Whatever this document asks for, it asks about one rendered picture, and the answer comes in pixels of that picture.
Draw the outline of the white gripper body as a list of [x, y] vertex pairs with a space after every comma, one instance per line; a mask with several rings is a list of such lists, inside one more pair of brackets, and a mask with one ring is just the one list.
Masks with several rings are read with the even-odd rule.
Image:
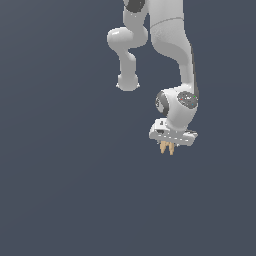
[[186, 130], [178, 132], [167, 126], [165, 119], [156, 119], [149, 131], [149, 138], [156, 140], [158, 143], [162, 141], [174, 143], [178, 145], [191, 146], [198, 134], [195, 131]]

